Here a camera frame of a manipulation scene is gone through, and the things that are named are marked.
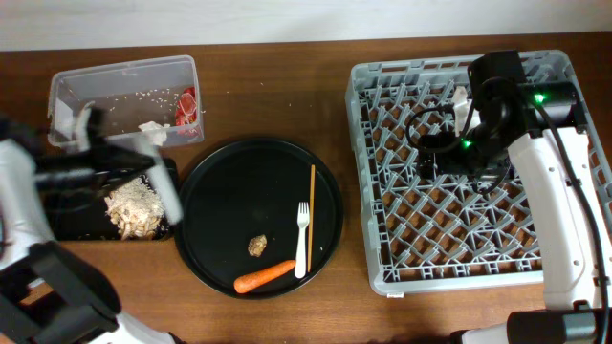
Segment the red snack wrapper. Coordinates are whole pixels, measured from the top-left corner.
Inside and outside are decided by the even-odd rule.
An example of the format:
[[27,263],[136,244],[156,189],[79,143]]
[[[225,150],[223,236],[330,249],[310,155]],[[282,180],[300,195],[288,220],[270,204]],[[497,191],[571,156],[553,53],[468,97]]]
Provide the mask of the red snack wrapper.
[[189,87],[183,90],[177,102],[175,125],[186,126],[194,124],[196,120],[197,101],[195,99],[195,88]]

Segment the wooden chopstick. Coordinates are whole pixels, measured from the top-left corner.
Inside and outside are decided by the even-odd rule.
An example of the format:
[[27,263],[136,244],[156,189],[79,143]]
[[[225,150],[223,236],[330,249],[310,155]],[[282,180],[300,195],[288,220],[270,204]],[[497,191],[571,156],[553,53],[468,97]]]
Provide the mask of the wooden chopstick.
[[313,249],[313,223],[314,223],[314,202],[316,189],[316,167],[314,164],[310,168],[310,191],[309,191],[309,225],[307,236],[307,272],[312,269],[312,249]]

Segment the white plastic fork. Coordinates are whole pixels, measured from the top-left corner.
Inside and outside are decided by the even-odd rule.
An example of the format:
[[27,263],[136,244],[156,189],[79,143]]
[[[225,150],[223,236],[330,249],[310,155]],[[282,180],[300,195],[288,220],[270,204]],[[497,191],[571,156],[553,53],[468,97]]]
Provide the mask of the white plastic fork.
[[298,226],[298,238],[294,274],[297,279],[301,279],[305,276],[307,268],[306,229],[310,224],[310,205],[308,202],[299,203],[296,222]]

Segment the brown food scrap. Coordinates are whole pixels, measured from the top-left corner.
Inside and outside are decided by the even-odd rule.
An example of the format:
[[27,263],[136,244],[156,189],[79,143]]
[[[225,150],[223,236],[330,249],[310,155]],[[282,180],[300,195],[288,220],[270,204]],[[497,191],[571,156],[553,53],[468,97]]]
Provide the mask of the brown food scrap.
[[248,244],[248,254],[251,257],[260,257],[267,247],[267,244],[268,240],[265,234],[251,238]]

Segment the orange carrot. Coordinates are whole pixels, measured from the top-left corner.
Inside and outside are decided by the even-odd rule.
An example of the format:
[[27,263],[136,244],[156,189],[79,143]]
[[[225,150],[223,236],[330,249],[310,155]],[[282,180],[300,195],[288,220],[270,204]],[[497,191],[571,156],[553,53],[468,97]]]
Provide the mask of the orange carrot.
[[234,290],[239,294],[248,293],[288,273],[295,268],[295,265],[295,260],[287,260],[272,267],[240,276],[233,283]]

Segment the grey plate with food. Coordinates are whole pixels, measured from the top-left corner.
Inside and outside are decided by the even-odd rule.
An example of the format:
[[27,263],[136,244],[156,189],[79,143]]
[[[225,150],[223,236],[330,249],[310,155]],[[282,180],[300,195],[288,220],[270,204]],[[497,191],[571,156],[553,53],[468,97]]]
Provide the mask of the grey plate with food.
[[183,220],[184,212],[174,183],[167,172],[158,149],[145,136],[133,139],[134,150],[153,160],[153,166],[145,173],[164,205],[164,215],[170,225],[177,225]]

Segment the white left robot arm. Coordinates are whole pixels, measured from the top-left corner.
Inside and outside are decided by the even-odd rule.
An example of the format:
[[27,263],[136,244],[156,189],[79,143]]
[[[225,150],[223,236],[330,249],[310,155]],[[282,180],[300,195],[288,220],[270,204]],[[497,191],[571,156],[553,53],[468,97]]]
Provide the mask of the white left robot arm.
[[121,308],[110,281],[57,242],[40,191],[95,193],[140,174],[160,194],[166,218],[183,210],[164,162],[147,140],[132,149],[92,140],[63,157],[34,159],[19,143],[1,143],[1,332],[16,343],[177,343]]

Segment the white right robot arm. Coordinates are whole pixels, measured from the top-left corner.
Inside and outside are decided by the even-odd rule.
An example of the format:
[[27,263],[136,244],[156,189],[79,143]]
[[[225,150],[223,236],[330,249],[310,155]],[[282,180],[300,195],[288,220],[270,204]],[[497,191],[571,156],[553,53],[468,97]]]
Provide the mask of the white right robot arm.
[[455,128],[413,146],[418,171],[500,183],[518,176],[537,234],[545,310],[452,335],[456,343],[607,343],[611,243],[588,161],[587,119],[570,82],[491,77],[458,88],[440,111]]

